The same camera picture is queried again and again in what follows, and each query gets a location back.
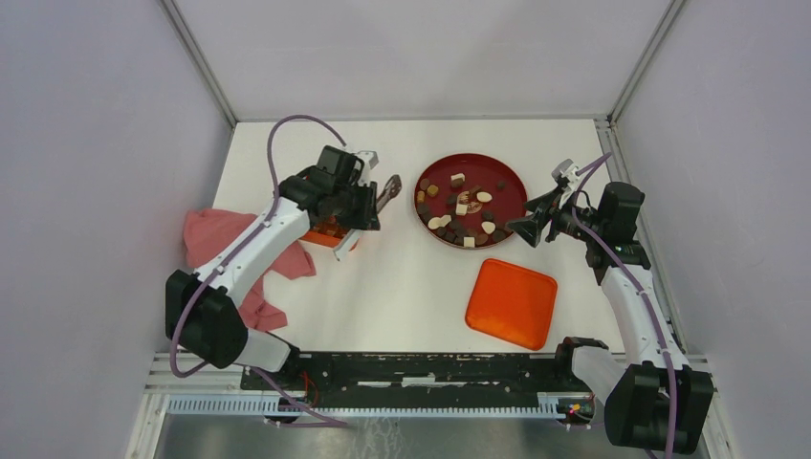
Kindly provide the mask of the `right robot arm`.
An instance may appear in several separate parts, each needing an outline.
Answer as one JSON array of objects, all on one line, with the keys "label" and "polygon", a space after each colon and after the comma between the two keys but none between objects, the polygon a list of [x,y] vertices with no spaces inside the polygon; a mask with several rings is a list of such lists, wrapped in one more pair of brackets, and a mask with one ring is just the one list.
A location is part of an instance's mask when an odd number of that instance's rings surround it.
[{"label": "right robot arm", "polygon": [[555,383],[576,390],[584,383],[603,405],[609,442],[665,457],[698,447],[715,388],[709,373],[691,366],[655,294],[647,252],[636,240],[645,200],[637,187],[611,182],[597,207],[580,207],[565,180],[524,207],[508,228],[529,245],[560,234],[582,241],[585,260],[617,321],[625,362],[598,339],[567,337],[552,365]]}]

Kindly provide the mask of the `metal serving tongs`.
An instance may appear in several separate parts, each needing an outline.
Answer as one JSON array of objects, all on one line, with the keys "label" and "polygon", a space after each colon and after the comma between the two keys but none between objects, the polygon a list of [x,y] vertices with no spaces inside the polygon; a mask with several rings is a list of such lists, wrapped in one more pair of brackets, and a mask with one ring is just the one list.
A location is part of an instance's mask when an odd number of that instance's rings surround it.
[{"label": "metal serving tongs", "polygon": [[[385,206],[395,197],[399,195],[402,190],[402,180],[398,174],[392,175],[388,181],[386,182],[383,191],[377,197],[376,200],[376,211],[378,214],[385,208]],[[363,235],[363,229],[351,229],[349,230],[344,237],[340,240],[340,242],[333,248],[333,254],[338,261],[342,261],[346,258],[347,254],[351,252],[358,244],[361,236]]]}]

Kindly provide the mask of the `orange chocolate box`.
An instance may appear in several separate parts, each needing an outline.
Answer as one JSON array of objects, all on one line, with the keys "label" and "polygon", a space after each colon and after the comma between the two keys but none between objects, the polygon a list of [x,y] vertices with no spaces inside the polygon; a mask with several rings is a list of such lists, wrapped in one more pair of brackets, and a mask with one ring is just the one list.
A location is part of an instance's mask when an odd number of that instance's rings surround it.
[{"label": "orange chocolate box", "polygon": [[338,179],[308,167],[291,179],[289,199],[307,213],[309,231],[302,237],[306,242],[334,248],[352,229],[342,223],[352,223],[364,188],[356,182]]}]

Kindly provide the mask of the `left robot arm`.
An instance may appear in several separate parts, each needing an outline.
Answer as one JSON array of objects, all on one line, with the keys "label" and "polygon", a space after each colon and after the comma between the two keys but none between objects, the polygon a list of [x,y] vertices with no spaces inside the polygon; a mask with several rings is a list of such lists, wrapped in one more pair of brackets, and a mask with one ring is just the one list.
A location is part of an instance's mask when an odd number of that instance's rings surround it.
[{"label": "left robot arm", "polygon": [[264,369],[277,389],[293,387],[299,362],[292,344],[249,328],[238,313],[252,286],[313,226],[335,218],[351,230],[379,230],[378,185],[370,178],[376,152],[326,145],[316,164],[275,185],[271,203],[235,240],[193,273],[165,284],[165,332],[172,352],[185,348],[216,368]]}]

